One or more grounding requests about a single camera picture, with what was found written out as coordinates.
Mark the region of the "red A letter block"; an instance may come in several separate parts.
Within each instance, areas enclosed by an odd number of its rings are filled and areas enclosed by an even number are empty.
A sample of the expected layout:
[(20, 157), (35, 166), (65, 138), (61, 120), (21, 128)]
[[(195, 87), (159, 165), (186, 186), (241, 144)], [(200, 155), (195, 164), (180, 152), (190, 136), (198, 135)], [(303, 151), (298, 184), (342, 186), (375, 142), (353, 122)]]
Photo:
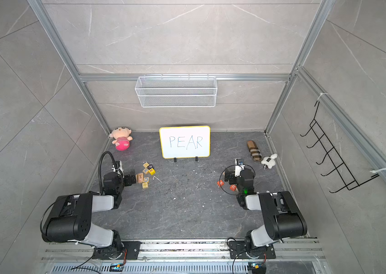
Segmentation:
[(218, 185), (218, 187), (222, 188), (223, 185), (224, 185), (224, 181), (219, 180), (219, 181), (217, 182), (217, 185)]

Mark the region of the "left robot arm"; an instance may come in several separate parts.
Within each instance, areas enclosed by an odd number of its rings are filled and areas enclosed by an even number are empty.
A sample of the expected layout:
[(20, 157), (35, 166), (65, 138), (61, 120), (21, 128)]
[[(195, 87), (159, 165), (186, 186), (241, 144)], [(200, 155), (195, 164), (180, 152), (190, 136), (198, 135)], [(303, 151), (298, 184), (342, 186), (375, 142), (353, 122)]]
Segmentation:
[(59, 196), (44, 213), (40, 232), (46, 243), (89, 245), (97, 259), (126, 258), (127, 248), (116, 230), (92, 223), (92, 214), (116, 210), (122, 202), (125, 187), (137, 182), (135, 175), (110, 172), (103, 177), (102, 192)]

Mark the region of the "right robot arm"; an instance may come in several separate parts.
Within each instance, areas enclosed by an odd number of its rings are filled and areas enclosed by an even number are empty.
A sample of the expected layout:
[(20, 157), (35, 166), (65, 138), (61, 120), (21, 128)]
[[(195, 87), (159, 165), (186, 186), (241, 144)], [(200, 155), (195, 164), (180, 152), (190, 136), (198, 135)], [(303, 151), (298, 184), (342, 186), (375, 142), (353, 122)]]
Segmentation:
[(257, 256), (285, 238), (305, 236), (307, 222), (289, 191), (259, 193), (254, 189), (254, 170), (233, 165), (234, 171), (226, 168), (220, 175), (218, 186), (229, 183), (231, 195), (247, 211), (259, 211), (263, 225), (247, 232), (243, 250), (246, 254)]

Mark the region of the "wooden picture block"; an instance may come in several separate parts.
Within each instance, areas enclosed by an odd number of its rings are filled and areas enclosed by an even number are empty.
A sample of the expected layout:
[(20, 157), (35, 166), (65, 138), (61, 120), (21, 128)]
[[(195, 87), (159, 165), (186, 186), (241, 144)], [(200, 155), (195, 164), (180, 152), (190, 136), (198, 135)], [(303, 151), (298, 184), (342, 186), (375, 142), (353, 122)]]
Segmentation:
[(144, 175), (143, 173), (139, 173), (136, 175), (136, 180), (137, 180), (137, 183), (141, 184), (144, 182)]

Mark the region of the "striped brown glasses case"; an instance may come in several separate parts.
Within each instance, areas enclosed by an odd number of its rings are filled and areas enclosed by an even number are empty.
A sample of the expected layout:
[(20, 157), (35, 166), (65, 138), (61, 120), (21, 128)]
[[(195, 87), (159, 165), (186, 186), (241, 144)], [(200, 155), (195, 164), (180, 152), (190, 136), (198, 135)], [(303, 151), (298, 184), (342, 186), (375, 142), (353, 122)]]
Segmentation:
[(247, 147), (250, 152), (251, 158), (254, 161), (261, 162), (263, 157), (257, 144), (253, 140), (247, 141)]

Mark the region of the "white plush dog toy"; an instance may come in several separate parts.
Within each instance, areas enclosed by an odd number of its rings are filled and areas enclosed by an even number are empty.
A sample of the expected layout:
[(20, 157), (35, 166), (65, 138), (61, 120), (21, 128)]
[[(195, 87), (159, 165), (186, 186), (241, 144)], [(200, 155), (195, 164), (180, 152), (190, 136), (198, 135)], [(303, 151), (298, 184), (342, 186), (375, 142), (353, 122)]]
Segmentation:
[(272, 154), (271, 156), (264, 157), (261, 160), (261, 164), (263, 165), (263, 169), (272, 169), (276, 165), (276, 159), (278, 155), (277, 154)]

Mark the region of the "pink plush doll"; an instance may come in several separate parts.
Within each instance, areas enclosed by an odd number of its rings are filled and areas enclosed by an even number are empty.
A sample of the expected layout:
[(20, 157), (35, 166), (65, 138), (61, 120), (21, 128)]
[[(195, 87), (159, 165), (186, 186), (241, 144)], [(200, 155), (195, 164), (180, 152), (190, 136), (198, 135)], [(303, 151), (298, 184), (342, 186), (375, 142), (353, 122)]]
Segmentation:
[(114, 129), (109, 137), (113, 138), (112, 144), (118, 151), (125, 151), (130, 147), (130, 142), (133, 140), (131, 136), (132, 130), (126, 127), (118, 127)]

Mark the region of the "yellow framed whiteboard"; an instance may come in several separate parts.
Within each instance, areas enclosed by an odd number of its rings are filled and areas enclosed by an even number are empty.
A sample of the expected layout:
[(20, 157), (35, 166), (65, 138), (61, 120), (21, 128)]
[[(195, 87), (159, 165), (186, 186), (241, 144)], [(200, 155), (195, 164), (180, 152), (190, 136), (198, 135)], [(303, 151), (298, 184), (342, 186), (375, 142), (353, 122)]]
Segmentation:
[(211, 154), (209, 126), (162, 127), (159, 137), (164, 159), (207, 158)]

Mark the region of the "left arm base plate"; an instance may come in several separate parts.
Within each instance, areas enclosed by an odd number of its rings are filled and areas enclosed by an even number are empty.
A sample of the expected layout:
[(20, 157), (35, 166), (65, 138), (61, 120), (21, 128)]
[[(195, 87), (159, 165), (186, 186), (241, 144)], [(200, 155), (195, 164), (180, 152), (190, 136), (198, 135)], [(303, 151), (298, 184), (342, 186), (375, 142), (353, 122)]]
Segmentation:
[(96, 249), (93, 259), (99, 260), (137, 260), (142, 242), (122, 241), (121, 244), (113, 243), (109, 247)]

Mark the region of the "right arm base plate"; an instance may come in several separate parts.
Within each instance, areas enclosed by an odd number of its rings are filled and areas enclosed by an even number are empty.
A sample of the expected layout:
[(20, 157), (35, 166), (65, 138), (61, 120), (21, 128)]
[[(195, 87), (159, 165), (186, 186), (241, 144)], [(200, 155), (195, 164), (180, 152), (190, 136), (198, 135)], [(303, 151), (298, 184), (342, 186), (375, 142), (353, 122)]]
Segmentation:
[(231, 259), (276, 259), (275, 249), (272, 245), (254, 247), (248, 245), (244, 240), (229, 238), (226, 240)]

